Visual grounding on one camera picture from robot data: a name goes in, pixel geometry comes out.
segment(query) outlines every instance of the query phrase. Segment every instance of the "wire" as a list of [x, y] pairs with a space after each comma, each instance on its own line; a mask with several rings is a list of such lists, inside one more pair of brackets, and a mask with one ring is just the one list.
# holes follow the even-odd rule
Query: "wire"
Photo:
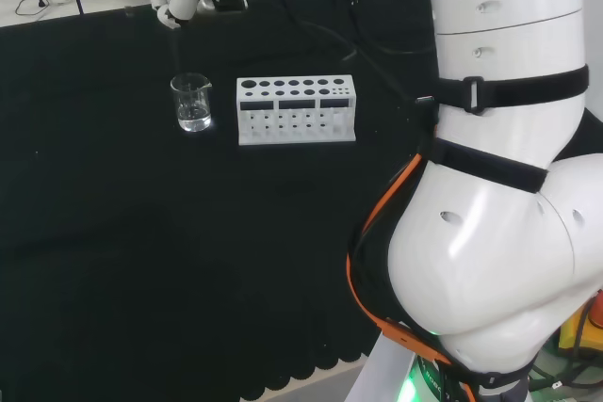
[[48, 0], [44, 0], [46, 1], [46, 5], [44, 5], [43, 7], [41, 7], [38, 11], [36, 11], [35, 13], [20, 13], [19, 12], [19, 8], [21, 7], [21, 5], [23, 4], [23, 2], [26, 0], [21, 0], [19, 2], [19, 4], [17, 5], [17, 8], [15, 9], [15, 14], [17, 16], [38, 16], [40, 13], [42, 13], [43, 11], [45, 11], [48, 7], [50, 7], [50, 2]]
[[354, 5], [350, 5], [348, 12], [349, 12], [350, 20], [354, 27], [354, 30], [356, 31], [356, 33], [358, 34], [360, 39], [364, 40], [369, 46], [373, 47], [374, 49], [376, 49], [377, 51], [379, 51], [383, 54], [387, 54], [389, 56], [416, 56], [416, 55], [420, 55], [420, 54], [429, 54], [435, 50], [434, 46], [429, 46], [424, 49], [417, 49], [414, 51], [407, 51], [407, 50], [402, 51], [402, 50], [398, 50], [398, 49], [390, 49], [388, 47], [381, 46], [377, 41], [372, 39], [366, 33], [364, 28], [361, 26], [360, 20], [358, 19], [358, 14], [356, 14]]
[[[357, 251], [362, 246], [363, 240], [365, 239], [365, 237], [368, 236], [368, 234], [371, 231], [371, 228], [377, 223], [377, 220], [379, 219], [380, 215], [383, 213], [384, 207], [389, 203], [389, 201], [396, 194], [396, 192], [398, 192], [398, 190], [402, 187], [402, 185], [406, 181], [408, 181], [409, 177], [413, 174], [415, 169], [419, 166], [422, 159], [423, 159], [423, 157], [421, 156], [421, 154], [415, 154], [413, 159], [407, 165], [405, 165], [398, 171], [397, 176], [394, 177], [395, 178], [394, 182], [391, 184], [391, 186], [389, 186], [385, 190], [385, 193], [380, 197], [379, 201], [377, 202], [377, 204], [375, 204], [375, 207], [371, 210], [370, 214], [368, 215], [367, 220], [363, 223], [363, 227], [362, 227], [362, 230], [361, 230], [359, 236], [356, 238], [355, 243], [352, 243], [352, 247], [353, 247], [354, 251]], [[350, 278], [350, 255], [349, 254], [347, 256], [346, 266], [347, 266], [348, 278]], [[379, 325], [380, 324], [379, 319], [377, 319], [370, 311], [368, 311], [364, 307], [364, 305], [358, 298], [357, 294], [353, 290], [353, 287], [351, 289], [352, 289], [352, 294], [353, 294], [356, 302], [360, 305], [363, 312], [366, 315], [368, 315], [368, 317], [371, 318], [373, 320], [373, 322], [375, 322], [375, 323], [377, 323], [377, 325]], [[442, 372], [440, 373], [440, 376], [441, 376], [441, 384], [442, 384], [440, 400], [446, 400], [445, 394], [446, 394], [446, 389], [448, 387], [447, 382], [446, 382], [446, 377], [443, 376]], [[473, 389], [465, 383], [462, 386], [466, 392], [466, 395], [467, 395], [467, 398], [469, 399], [469, 401], [476, 402], [476, 397], [473, 392]]]
[[368, 65], [372, 68], [372, 70], [385, 82], [385, 84], [387, 85], [387, 87], [392, 91], [392, 93], [396, 94], [396, 96], [400, 97], [402, 99], [402, 101], [404, 102], [411, 102], [415, 99], [415, 97], [409, 95], [397, 82], [396, 78], [394, 78], [391, 74], [389, 74], [386, 70], [384, 70], [373, 58], [371, 58], [361, 47], [355, 46], [353, 43], [351, 43], [349, 40], [346, 40], [345, 38], [341, 37], [339, 34], [337, 34], [336, 32], [334, 32], [332, 29], [325, 27], [323, 25], [318, 25], [318, 24], [314, 24], [314, 23], [310, 23], [308, 21], [298, 21], [298, 19], [295, 17], [295, 15], [293, 14], [293, 12], [291, 11], [291, 8], [289, 7], [289, 4], [287, 2], [287, 0], [280, 0], [281, 1], [281, 5], [283, 6], [283, 9], [285, 10], [285, 13], [287, 15], [287, 17], [291, 20], [291, 22], [293, 22], [296, 25], [302, 25], [302, 26], [310, 26], [310, 27], [314, 27], [318, 30], [322, 30], [325, 33], [328, 33], [329, 35], [331, 35], [332, 37], [336, 38], [337, 40], [346, 43], [346, 45], [348, 46], [349, 49], [351, 49], [351, 53], [348, 54], [347, 56], [344, 56], [342, 61], [349, 61], [351, 60], [354, 56], [356, 55], [360, 55], [363, 60], [368, 63]]
[[601, 388], [603, 387], [603, 380], [598, 381], [596, 383], [576, 383], [575, 380], [578, 378], [586, 369], [589, 367], [593, 367], [596, 365], [602, 357], [597, 357], [594, 360], [583, 362], [580, 365], [574, 367], [574, 362], [579, 357], [579, 347], [582, 342], [582, 334], [584, 332], [584, 326], [586, 325], [586, 319], [588, 318], [588, 314], [593, 308], [595, 304], [596, 297], [589, 299], [584, 308], [582, 309], [582, 313], [580, 314], [578, 329], [576, 330], [576, 339], [574, 340], [574, 345], [572, 346], [572, 354], [568, 359], [567, 365], [565, 369], [561, 371], [558, 375], [553, 376], [545, 371], [543, 371], [538, 366], [532, 366], [532, 370], [537, 374], [540, 374], [544, 378], [532, 379], [530, 381], [530, 391], [540, 391], [544, 388], [552, 386], [554, 383], [560, 381], [563, 386], [567, 386], [570, 388], [576, 389], [591, 389], [591, 388]]

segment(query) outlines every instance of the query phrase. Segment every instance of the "black cable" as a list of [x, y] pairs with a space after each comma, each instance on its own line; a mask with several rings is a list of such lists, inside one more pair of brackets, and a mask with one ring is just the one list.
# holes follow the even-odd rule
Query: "black cable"
[[40, 13], [42, 13], [45, 9], [47, 9], [48, 7], [50, 7], [50, 2], [48, 2], [48, 0], [44, 0], [46, 2], [46, 5], [42, 8], [40, 8], [38, 11], [36, 11], [35, 13], [20, 13], [19, 12], [19, 8], [21, 7], [21, 5], [23, 4], [25, 0], [21, 0], [21, 2], [19, 2], [19, 4], [17, 5], [17, 8], [15, 9], [15, 14], [17, 16], [38, 16]]
[[308, 26], [308, 27], [314, 27], [317, 30], [322, 30], [324, 33], [326, 33], [328, 35], [331, 35], [333, 38], [335, 38], [336, 40], [338, 40], [339, 42], [341, 42], [342, 44], [344, 44], [350, 50], [350, 53], [348, 55], [344, 56], [343, 58], [341, 58], [341, 61], [351, 60], [352, 58], [354, 58], [358, 54], [358, 49], [356, 49], [356, 46], [354, 46], [351, 42], [349, 42], [348, 40], [346, 40], [345, 38], [343, 38], [337, 32], [331, 30], [329, 27], [325, 27], [323, 25], [318, 25], [318, 24], [310, 23], [308, 21], [301, 21], [301, 24], [305, 25], [305, 26]]
[[366, 31], [363, 29], [363, 27], [360, 25], [360, 21], [358, 19], [358, 15], [356, 14], [354, 6], [350, 6], [349, 15], [350, 15], [351, 23], [354, 27], [354, 30], [358, 34], [358, 37], [360, 37], [361, 40], [364, 40], [370, 47], [376, 49], [377, 51], [379, 51], [383, 54], [387, 54], [389, 56], [416, 56], [416, 55], [421, 55], [421, 54], [429, 54], [429, 53], [435, 51], [434, 46], [429, 46], [424, 49], [417, 49], [415, 51], [402, 51], [402, 50], [390, 49], [388, 47], [382, 46], [377, 41], [372, 39], [366, 33]]
[[588, 318], [588, 313], [593, 308], [595, 301], [596, 301], [596, 297], [593, 297], [590, 300], [588, 300], [588, 302], [584, 305], [584, 309], [582, 310], [582, 313], [580, 314], [578, 329], [576, 330], [576, 339], [574, 340], [574, 345], [572, 346], [572, 354], [570, 355], [570, 358], [568, 359], [565, 369], [563, 369], [563, 371], [561, 371], [558, 375], [553, 376], [553, 375], [543, 371], [538, 366], [535, 366], [535, 365], [532, 366], [532, 370], [534, 372], [536, 372], [537, 374], [540, 374], [544, 378], [532, 379], [530, 381], [530, 391], [531, 392], [543, 390], [544, 388], [548, 388], [558, 381], [560, 381], [563, 386], [568, 386], [570, 388], [577, 388], [577, 389], [589, 389], [589, 388], [603, 387], [603, 380], [599, 381], [597, 383], [576, 383], [575, 382], [576, 378], [578, 378], [580, 376], [580, 374], [582, 374], [586, 369], [588, 369], [589, 367], [592, 367], [596, 362], [599, 361], [599, 359], [595, 359], [594, 361], [584, 362], [584, 363], [581, 363], [579, 366], [574, 367], [574, 362], [579, 357], [579, 347], [580, 347], [580, 343], [582, 341], [582, 334], [584, 332], [584, 326], [586, 325], [586, 319]]

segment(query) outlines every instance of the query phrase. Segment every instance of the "black cloth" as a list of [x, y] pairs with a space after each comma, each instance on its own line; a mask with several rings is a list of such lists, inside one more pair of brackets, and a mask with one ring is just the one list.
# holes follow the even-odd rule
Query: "black cloth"
[[[172, 32], [150, 7], [0, 29], [0, 390], [6, 401], [237, 401], [368, 354], [347, 243], [415, 153], [415, 108], [278, 0]], [[352, 36], [334, 0], [289, 0]], [[364, 0], [383, 45], [432, 43], [429, 0]], [[434, 55], [375, 60], [409, 92]], [[202, 72], [214, 125], [176, 123]], [[355, 143], [237, 146], [236, 78], [353, 76]]]

